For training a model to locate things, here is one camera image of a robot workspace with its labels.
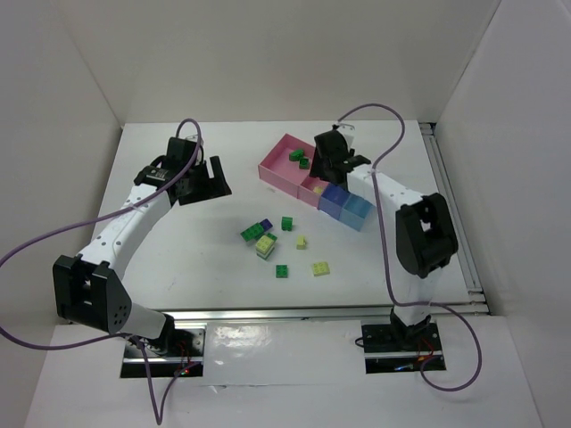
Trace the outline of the yellow lego front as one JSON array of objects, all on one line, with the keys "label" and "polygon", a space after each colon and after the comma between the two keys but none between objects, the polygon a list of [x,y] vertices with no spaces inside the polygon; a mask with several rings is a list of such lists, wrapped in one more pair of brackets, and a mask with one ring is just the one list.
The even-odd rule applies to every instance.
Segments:
[{"label": "yellow lego front", "polygon": [[326,261],[311,264],[311,272],[314,277],[326,276],[330,274],[330,267]]}]

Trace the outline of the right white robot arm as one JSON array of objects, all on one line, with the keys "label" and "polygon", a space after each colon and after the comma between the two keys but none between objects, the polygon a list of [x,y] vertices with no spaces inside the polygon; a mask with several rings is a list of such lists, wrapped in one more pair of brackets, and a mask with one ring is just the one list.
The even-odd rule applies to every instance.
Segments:
[{"label": "right white robot arm", "polygon": [[341,124],[314,137],[310,175],[337,185],[381,210],[393,298],[390,337],[416,344],[430,322],[429,302],[459,244],[440,193],[422,194],[372,167],[352,148],[353,126]]}]

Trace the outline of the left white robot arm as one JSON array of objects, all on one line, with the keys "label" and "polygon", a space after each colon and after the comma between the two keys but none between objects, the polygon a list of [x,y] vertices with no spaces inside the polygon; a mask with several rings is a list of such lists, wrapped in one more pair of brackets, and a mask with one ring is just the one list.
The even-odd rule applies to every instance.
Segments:
[{"label": "left white robot arm", "polygon": [[174,205],[230,193],[219,157],[206,159],[196,140],[172,137],[166,153],[135,177],[122,214],[76,256],[55,261],[58,316],[109,334],[138,337],[160,354],[170,352],[182,337],[174,318],[132,301],[123,276],[144,239]]}]

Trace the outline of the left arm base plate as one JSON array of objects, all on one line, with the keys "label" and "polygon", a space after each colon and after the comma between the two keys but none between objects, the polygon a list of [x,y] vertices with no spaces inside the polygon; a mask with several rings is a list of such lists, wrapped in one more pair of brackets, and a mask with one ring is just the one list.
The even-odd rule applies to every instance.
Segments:
[{"label": "left arm base plate", "polygon": [[149,363],[152,378],[182,378],[203,376],[203,359],[206,339],[204,325],[177,328],[174,342],[165,350],[159,350],[147,339],[140,339],[141,345],[129,340],[125,345],[120,367],[120,378],[142,379],[146,377],[145,359]]}]

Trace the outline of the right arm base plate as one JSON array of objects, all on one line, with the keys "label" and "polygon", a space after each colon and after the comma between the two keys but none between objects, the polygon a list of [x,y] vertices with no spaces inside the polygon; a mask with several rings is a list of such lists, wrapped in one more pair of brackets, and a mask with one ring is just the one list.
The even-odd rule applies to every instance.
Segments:
[{"label": "right arm base plate", "polygon": [[446,370],[436,323],[409,342],[398,342],[389,324],[362,325],[354,344],[363,350],[368,375],[413,373],[423,364],[427,372]]}]

